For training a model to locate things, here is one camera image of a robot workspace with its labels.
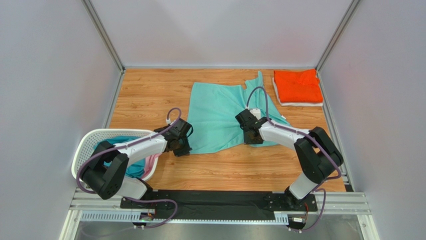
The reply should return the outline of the light teal t-shirt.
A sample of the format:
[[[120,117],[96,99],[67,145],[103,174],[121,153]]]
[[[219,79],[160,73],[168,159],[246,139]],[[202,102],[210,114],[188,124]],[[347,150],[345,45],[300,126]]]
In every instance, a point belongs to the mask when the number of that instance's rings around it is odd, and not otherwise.
[[[263,117],[269,113],[271,120],[281,125],[290,125],[271,97],[259,89],[264,86],[260,71],[256,78],[244,84],[193,84],[187,117],[187,122],[193,127],[188,138],[191,154],[212,154],[243,144],[243,130],[235,117],[246,106],[260,109]]]

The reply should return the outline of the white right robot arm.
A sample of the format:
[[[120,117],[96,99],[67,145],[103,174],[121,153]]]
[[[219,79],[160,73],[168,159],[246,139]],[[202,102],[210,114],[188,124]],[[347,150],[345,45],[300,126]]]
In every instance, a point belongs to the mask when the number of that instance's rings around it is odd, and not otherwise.
[[[235,117],[243,131],[246,145],[261,145],[273,142],[296,152],[302,173],[284,191],[286,200],[297,204],[332,173],[340,176],[344,158],[326,131],[321,127],[311,130],[294,128],[276,123],[266,116],[257,118],[250,110],[244,109]]]

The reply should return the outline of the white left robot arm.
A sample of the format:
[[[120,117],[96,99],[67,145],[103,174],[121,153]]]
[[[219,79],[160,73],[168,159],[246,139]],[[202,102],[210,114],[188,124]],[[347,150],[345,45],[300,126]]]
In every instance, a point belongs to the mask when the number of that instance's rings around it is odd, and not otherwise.
[[[176,157],[188,155],[191,147],[188,136],[193,132],[190,123],[177,119],[135,140],[111,144],[101,142],[93,154],[78,169],[76,179],[103,200],[113,196],[141,199],[148,187],[141,179],[126,176],[129,166],[150,156],[173,152]]]

